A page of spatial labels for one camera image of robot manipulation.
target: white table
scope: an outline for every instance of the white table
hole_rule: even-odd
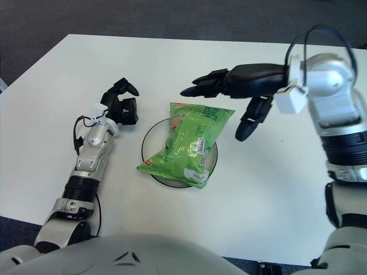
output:
[[[101,234],[172,235],[221,256],[307,265],[333,231],[325,214],[326,157],[307,109],[295,116],[273,107],[240,143],[235,131],[249,100],[179,95],[211,70],[282,64],[287,47],[68,35],[0,96],[0,215],[44,222],[76,159],[75,119],[89,115],[102,94],[126,77],[140,92],[139,121],[122,127],[100,184]],[[346,56],[342,48],[309,46],[309,55],[320,52]],[[365,94],[367,52],[355,53],[356,86]],[[236,110],[217,140],[217,167],[203,190],[169,188],[135,169],[145,133],[169,117],[171,101]],[[94,232],[97,220],[91,219]]]

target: green chip bag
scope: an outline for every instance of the green chip bag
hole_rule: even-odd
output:
[[[201,189],[213,172],[204,169],[205,159],[234,111],[183,103],[170,103],[170,109],[166,148],[136,169]]]

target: black cable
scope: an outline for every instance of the black cable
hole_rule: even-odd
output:
[[[97,230],[97,234],[96,234],[96,237],[99,236],[99,232],[101,230],[101,223],[102,223],[102,209],[101,209],[101,203],[99,201],[99,198],[98,198],[98,195],[97,193],[95,193],[96,195],[96,199],[97,199],[97,202],[98,202],[98,208],[99,208],[99,224],[98,224],[98,230]]]
[[[338,32],[336,29],[334,29],[331,26],[327,26],[327,25],[315,25],[313,27],[311,27],[309,30],[301,33],[300,35],[297,36],[296,39],[293,40],[293,42],[291,43],[291,45],[288,47],[287,53],[286,53],[286,57],[285,57],[285,67],[286,70],[288,68],[288,60],[289,60],[289,56],[290,53],[294,47],[294,45],[302,38],[305,36],[304,38],[304,42],[303,42],[303,66],[304,66],[304,72],[303,72],[303,82],[304,85],[307,84],[307,65],[306,65],[306,57],[307,57],[307,52],[306,52],[306,46],[307,46],[307,42],[308,42],[308,38],[311,32],[313,31],[320,31],[320,32],[324,32],[327,34],[332,35],[333,37],[337,37],[340,41],[343,42],[344,47],[346,48],[348,54],[349,54],[349,58],[350,58],[350,62],[352,65],[352,69],[354,70],[354,74],[356,76],[355,80],[357,79],[357,75],[358,75],[358,68],[357,68],[357,61],[356,58],[352,52],[352,47],[349,44],[349,42],[347,41],[347,39],[340,33]]]
[[[103,114],[102,114],[101,116],[96,117],[96,119],[99,119],[99,118],[103,117],[103,116],[104,116],[104,114],[105,114],[107,111],[108,111],[108,109],[104,110],[104,111],[103,111]],[[76,126],[77,126],[78,122],[79,122],[80,120],[83,120],[83,124],[84,124],[84,126],[85,126],[85,127],[87,127],[87,128],[93,127],[94,125],[96,125],[96,124],[97,124],[97,123],[93,123],[93,124],[91,124],[91,125],[86,125],[86,123],[85,123],[85,120],[86,120],[86,119],[91,120],[91,118],[90,118],[90,117],[88,117],[88,116],[80,116],[80,117],[78,117],[78,118],[76,119],[75,124],[74,124],[74,129],[73,129],[73,143],[74,143],[74,149],[75,149],[76,154],[77,154],[78,156],[79,156],[79,153],[80,153],[80,151],[79,151],[79,143],[78,143],[78,140],[77,140],[77,138],[76,138]]]
[[[327,25],[315,25],[307,31],[307,33],[304,37],[304,43],[303,43],[303,67],[304,67],[303,79],[304,79],[304,85],[306,86],[306,84],[307,84],[307,73],[306,73],[307,72],[307,64],[306,64],[307,53],[306,53],[306,46],[307,46],[309,36],[310,36],[311,32],[313,32],[313,31],[319,31],[319,32],[332,34],[334,37],[337,37],[344,44],[344,48],[347,50],[349,58],[350,58],[350,63],[352,65],[352,69],[354,70],[354,75],[355,75],[355,80],[356,80],[357,76],[358,76],[358,68],[357,68],[356,57],[354,56],[354,54],[352,52],[351,44],[335,28],[333,28],[331,26],[327,26]]]
[[[73,143],[74,143],[74,149],[76,151],[76,154],[79,156],[79,145],[77,143],[76,139],[76,126],[78,125],[78,122],[83,119],[84,116],[80,116],[76,119],[74,123],[74,129],[73,129]]]
[[[85,120],[84,120],[84,119],[89,119],[89,120],[91,120],[91,118],[90,118],[90,117],[86,117],[86,116],[84,116],[84,117],[83,117],[83,124],[84,124],[84,126],[85,126],[85,127],[87,127],[87,128],[93,127],[94,125],[96,125],[96,124],[97,124],[97,122],[95,122],[95,123],[93,123],[93,124],[91,124],[91,125],[86,125],[86,124],[85,124]]]

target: floor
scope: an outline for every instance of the floor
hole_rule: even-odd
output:
[[[0,77],[10,85],[69,33],[289,43],[318,23],[355,48],[367,43],[365,0],[0,0]],[[311,44],[340,45],[319,34]],[[32,244],[40,229],[3,217],[0,224],[1,250]],[[259,274],[256,262],[227,260]],[[299,268],[282,265],[283,274]]]

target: silver robot arm segment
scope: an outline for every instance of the silver robot arm segment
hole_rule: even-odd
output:
[[[87,126],[91,129],[84,138],[76,139],[74,133],[78,157],[62,197],[56,200],[35,240],[34,246],[41,253],[90,238],[91,227],[87,220],[95,208],[93,201],[97,196],[114,136],[119,133],[117,123],[132,125],[138,121],[135,99],[118,99],[125,92],[139,95],[125,78],[119,80],[103,95],[101,103],[93,106],[90,126]],[[76,124],[80,120],[84,123],[85,118],[81,116]]]
[[[312,262],[314,269],[297,274],[366,274],[367,108],[353,88],[355,75],[344,59],[335,54],[309,58],[307,87],[302,86],[302,64],[292,68],[300,64],[297,57],[294,59],[288,83],[299,96],[294,102],[302,94],[309,100],[309,111],[328,158],[326,166],[334,179],[326,185],[325,197],[327,216],[337,228],[322,256]]]

